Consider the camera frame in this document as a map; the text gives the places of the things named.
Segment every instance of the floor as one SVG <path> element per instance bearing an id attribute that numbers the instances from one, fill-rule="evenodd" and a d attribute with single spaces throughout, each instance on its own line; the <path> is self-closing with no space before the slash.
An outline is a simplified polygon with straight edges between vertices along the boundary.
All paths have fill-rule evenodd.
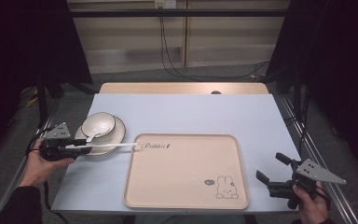
<path id="1" fill-rule="evenodd" d="M 198 76 L 200 81 L 234 81 L 234 82 L 249 82 L 257 81 L 247 74 L 254 74 L 253 65 L 233 65 L 233 66 L 213 66 L 213 67 L 197 67 L 197 68 L 180 68 L 178 71 L 186 76 Z M 194 81 L 188 78 L 169 75 L 165 70 L 147 70 L 137 72 L 122 72 L 115 74 L 101 74 L 93 75 L 94 84 L 87 85 L 88 87 L 98 90 L 104 82 L 145 82 L 145 81 Z M 71 123 L 70 132 L 76 130 L 82 120 L 87 116 L 90 104 L 92 102 L 92 95 L 87 95 L 71 86 L 63 85 L 65 95 L 60 100 L 51 99 L 48 97 L 49 108 L 53 108 L 55 103 L 58 103 L 57 113 L 55 119 L 51 121 L 52 124 L 61 121 Z M 268 90 L 274 94 L 277 105 L 282 112 L 282 118 L 289 118 L 291 115 L 285 107 L 283 99 L 291 99 L 293 91 L 290 90 L 287 94 L 279 94 L 275 90 L 275 83 L 268 84 Z M 23 162 L 24 151 L 28 141 L 36 132 L 36 127 L 39 122 L 37 104 L 31 107 L 24 107 L 31 98 L 32 92 L 29 91 L 21 97 L 19 109 L 14 116 L 8 132 L 6 132 L 0 141 L 0 202 L 7 192 L 7 186 L 10 185 L 19 166 Z M 294 143 L 299 146 L 300 135 L 296 128 L 296 123 L 287 120 L 287 128 L 292 135 Z M 325 117 L 323 111 L 319 106 L 313 102 L 310 97 L 310 106 L 308 109 L 307 132 L 310 134 L 313 146 L 317 147 L 321 158 L 328 165 L 328 169 L 338 176 L 347 180 L 348 184 L 341 186 L 343 195 L 348 200 L 350 208 L 357 217 L 357 220 L 348 221 L 342 218 L 341 212 L 334 205 L 330 216 L 336 223 L 358 223 L 358 161 L 352 156 L 351 150 L 344 139 L 336 136 L 332 131 L 332 125 L 328 118 Z M 302 156 L 307 158 L 306 145 L 302 145 Z M 53 202 L 54 195 L 57 192 L 60 181 L 64 176 L 65 170 L 62 169 L 54 173 L 50 182 L 50 202 Z M 71 215 L 66 216 L 70 223 L 122 223 L 121 216 L 92 216 L 92 215 Z M 291 220 L 297 218 L 297 214 L 256 214 L 258 223 L 290 223 Z M 61 221 L 49 211 L 44 208 L 43 214 L 44 223 L 61 223 Z"/>

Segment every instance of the black cable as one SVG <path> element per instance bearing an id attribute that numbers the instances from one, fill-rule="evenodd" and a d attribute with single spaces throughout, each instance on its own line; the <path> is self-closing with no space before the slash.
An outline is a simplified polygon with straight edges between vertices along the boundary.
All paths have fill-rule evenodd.
<path id="1" fill-rule="evenodd" d="M 28 157 L 28 153 L 30 153 L 33 149 L 31 148 L 33 146 L 33 143 L 34 141 L 36 141 L 38 138 L 40 138 L 40 136 L 45 133 L 45 132 L 48 132 L 48 131 L 51 131 L 52 128 L 46 128 L 42 131 L 40 131 L 39 133 L 37 133 L 36 135 L 34 135 L 31 140 L 29 141 L 28 143 L 28 146 L 27 148 L 25 149 L 25 155 Z"/>
<path id="2" fill-rule="evenodd" d="M 255 70 L 255 79 L 253 80 L 253 82 L 255 82 L 257 80 L 257 70 L 260 69 L 261 67 L 263 67 L 267 63 L 269 63 L 269 62 L 262 62 L 262 63 L 255 64 L 255 68 L 254 68 L 254 70 Z"/>
<path id="3" fill-rule="evenodd" d="M 321 191 L 324 192 L 324 194 L 322 194 L 322 193 L 320 193 L 320 192 L 318 192 L 318 191 L 315 191 L 317 195 L 319 195 L 321 198 L 323 198 L 323 199 L 326 201 L 327 210 L 330 211 L 330 209 L 331 209 L 331 206 L 330 206 L 330 205 L 331 205 L 331 198 L 330 198 L 330 196 L 329 196 L 328 193 L 327 193 L 324 189 L 322 189 L 321 187 L 318 187 L 318 186 L 317 186 L 316 188 L 318 188 L 318 189 L 320 189 Z"/>
<path id="4" fill-rule="evenodd" d="M 161 33 L 161 60 L 162 60 L 162 65 L 164 66 L 164 69 L 172 76 L 174 77 L 185 77 L 185 78 L 190 78 L 192 80 L 201 82 L 201 80 L 195 79 L 195 77 L 214 77 L 214 76 L 185 76 L 183 74 L 181 74 L 180 72 L 178 72 L 175 67 L 172 64 L 171 61 L 171 57 L 170 57 L 170 53 L 168 52 L 168 45 L 167 45 L 167 40 L 166 40 L 166 35 L 165 35 L 165 25 L 164 25 L 164 19 L 162 17 L 159 18 L 159 23 L 160 23 L 160 33 Z M 168 68 L 165 66 L 165 62 L 164 62 L 164 55 L 163 55 L 163 49 L 165 48 L 165 51 L 167 53 L 168 56 L 168 61 L 172 67 L 172 69 L 176 72 L 176 74 L 171 73 Z M 257 63 L 255 64 L 255 68 L 252 72 L 247 73 L 245 75 L 241 75 L 241 76 L 236 76 L 236 77 L 214 77 L 214 78 L 240 78 L 240 77 L 248 77 L 250 75 L 252 75 L 253 73 L 256 73 L 257 70 L 259 70 L 260 68 L 262 68 L 265 64 L 269 63 L 269 61 L 266 62 L 261 62 L 261 63 Z"/>
<path id="5" fill-rule="evenodd" d="M 269 62 L 261 62 L 261 63 L 257 63 L 256 65 L 260 65 L 260 64 L 264 64 L 264 63 L 269 63 Z M 236 76 L 236 77 L 216 77 L 216 78 L 240 78 L 240 77 L 248 77 L 252 74 L 255 73 L 255 70 L 253 70 L 250 73 L 247 73 L 245 75 L 241 75 L 241 76 Z M 213 77 L 213 76 L 186 76 L 186 77 Z"/>
<path id="6" fill-rule="evenodd" d="M 164 221 L 162 221 L 162 224 L 169 223 L 171 220 L 176 219 L 177 217 L 178 217 L 177 215 L 171 216 L 171 217 L 165 219 Z"/>
<path id="7" fill-rule="evenodd" d="M 165 25 L 164 25 L 164 19 L 162 17 L 159 18 L 159 25 L 160 25 L 160 33 L 161 33 L 161 60 L 162 60 L 162 65 L 165 68 L 165 71 L 167 71 L 170 75 L 175 76 L 175 77 L 185 77 L 185 78 L 189 78 L 191 80 L 194 81 L 198 81 L 200 82 L 200 80 L 197 80 L 193 77 L 187 77 L 182 75 L 180 72 L 178 72 L 175 67 L 172 64 L 171 61 L 171 57 L 170 57 L 170 53 L 168 52 L 168 45 L 167 45 L 167 39 L 165 37 Z M 168 61 L 170 62 L 171 68 L 176 72 L 177 75 L 171 73 L 168 68 L 165 66 L 165 62 L 164 62 L 164 45 L 165 45 L 165 51 L 167 52 L 167 56 L 168 56 Z"/>
<path id="8" fill-rule="evenodd" d="M 51 213 L 53 213 L 54 215 L 56 215 L 57 217 L 59 217 L 65 224 L 68 224 L 68 220 L 66 220 L 66 218 L 65 218 L 62 214 L 51 211 L 51 206 L 50 206 L 50 203 L 48 202 L 48 181 L 46 181 L 46 182 L 43 184 L 43 187 L 44 187 L 44 189 L 45 189 L 45 206 L 46 206 L 46 208 L 47 208 Z"/>

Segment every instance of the tray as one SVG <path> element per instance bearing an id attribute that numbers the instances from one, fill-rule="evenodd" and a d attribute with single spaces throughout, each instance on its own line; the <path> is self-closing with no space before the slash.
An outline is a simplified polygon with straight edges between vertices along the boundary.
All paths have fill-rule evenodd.
<path id="1" fill-rule="evenodd" d="M 135 142 L 124 192 L 127 206 L 243 209 L 249 204 L 235 137 L 145 133 Z"/>

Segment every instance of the white bowl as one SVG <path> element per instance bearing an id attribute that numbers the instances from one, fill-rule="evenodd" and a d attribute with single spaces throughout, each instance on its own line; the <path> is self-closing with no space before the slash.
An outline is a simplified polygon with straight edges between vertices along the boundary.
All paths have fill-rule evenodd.
<path id="1" fill-rule="evenodd" d="M 108 113 L 96 113 L 89 116 L 81 126 L 81 131 L 87 137 L 102 137 L 115 128 L 115 117 Z"/>
<path id="2" fill-rule="evenodd" d="M 121 119 L 118 117 L 114 117 L 116 120 L 115 128 L 110 132 L 109 134 L 99 137 L 99 138 L 93 138 L 91 143 L 92 144 L 114 144 L 114 143 L 121 143 L 124 139 L 124 135 L 126 133 L 126 127 Z M 75 139 L 86 139 L 87 136 L 83 134 L 81 131 L 81 127 L 77 129 L 77 132 L 75 134 Z M 87 156 L 101 156 L 104 154 L 108 154 L 110 152 L 113 152 L 117 147 L 98 147 L 95 148 L 95 150 L 91 150 Z"/>

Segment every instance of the metal frame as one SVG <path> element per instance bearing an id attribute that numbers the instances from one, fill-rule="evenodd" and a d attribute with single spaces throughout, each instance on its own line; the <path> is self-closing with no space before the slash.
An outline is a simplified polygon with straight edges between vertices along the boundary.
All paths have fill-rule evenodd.
<path id="1" fill-rule="evenodd" d="M 294 117 L 294 105 L 290 101 L 289 98 L 282 98 L 282 103 L 289 114 L 289 116 Z M 315 161 L 316 163 L 320 164 L 325 169 L 327 168 L 326 163 L 324 162 L 324 159 L 322 158 L 322 155 L 320 154 L 318 148 L 315 146 L 313 140 L 310 138 L 310 134 L 304 130 L 304 123 L 301 121 L 298 121 L 297 119 L 293 120 L 293 123 L 296 127 L 296 131 L 299 135 L 299 137 L 304 136 L 303 143 L 305 146 L 305 149 L 310 154 L 310 158 Z M 332 183 L 325 183 L 324 184 L 327 191 L 329 192 L 329 195 L 333 202 L 336 204 L 336 207 L 341 214 L 342 218 L 344 219 L 345 223 L 347 224 L 354 224 L 358 223 L 358 218 L 354 214 L 353 210 L 351 209 L 351 204 L 348 201 L 347 197 L 342 192 L 340 186 L 338 184 L 332 184 Z"/>
<path id="2" fill-rule="evenodd" d="M 50 111 L 50 115 L 47 117 L 43 126 L 39 127 L 36 130 L 35 134 L 39 134 L 40 132 L 42 132 L 43 130 L 45 130 L 46 128 L 48 128 L 50 126 L 50 124 L 53 120 L 53 115 L 56 113 L 60 102 L 61 102 L 61 99 L 57 99 L 56 101 L 54 101 L 54 104 Z M 10 195 L 13 192 L 13 190 L 19 185 L 26 163 L 27 163 L 27 157 L 24 157 L 21 161 L 19 169 L 17 170 L 16 174 L 14 174 L 13 179 L 10 181 L 10 184 L 8 185 L 7 190 L 5 191 L 2 199 L 0 200 L 0 211 L 5 207 L 5 204 L 7 203 L 8 199 L 10 198 Z"/>
<path id="3" fill-rule="evenodd" d="M 72 18 L 118 18 L 118 17 L 285 17 L 288 15 L 287 10 L 285 9 L 263 9 L 263 10 L 237 10 L 237 9 L 225 9 L 225 10 L 207 10 L 207 9 L 138 9 L 138 10 L 71 10 L 69 12 L 64 11 L 44 11 L 39 12 L 37 16 L 69 16 Z M 39 84 L 39 88 L 43 88 L 43 82 Z M 46 94 L 43 92 L 39 93 L 39 99 L 46 99 Z M 47 117 L 47 107 L 46 101 L 42 100 L 44 104 L 40 107 L 41 113 L 41 123 L 44 123 L 43 128 L 47 128 L 51 121 L 52 117 L 57 110 L 60 100 L 57 100 L 54 104 L 49 116 Z M 283 104 L 290 116 L 294 116 L 293 112 L 294 106 L 289 99 L 283 99 Z M 294 124 L 298 134 L 301 136 L 304 128 L 304 124 L 294 120 Z M 39 133 L 43 128 L 38 129 L 36 133 Z M 314 145 L 310 135 L 305 132 L 304 134 L 304 144 L 309 152 L 311 159 L 321 164 L 324 168 L 327 169 L 327 166 L 319 153 L 318 149 Z M 26 158 L 21 162 L 21 166 L 15 177 L 10 182 L 9 187 L 7 188 L 4 197 L 0 202 L 0 211 L 5 206 L 11 192 L 18 185 L 23 170 L 25 168 Z M 326 188 L 331 195 L 331 198 L 335 202 L 340 214 L 344 218 L 346 223 L 358 223 L 356 215 L 351 210 L 351 206 L 343 194 L 342 190 L 337 184 L 326 184 Z"/>

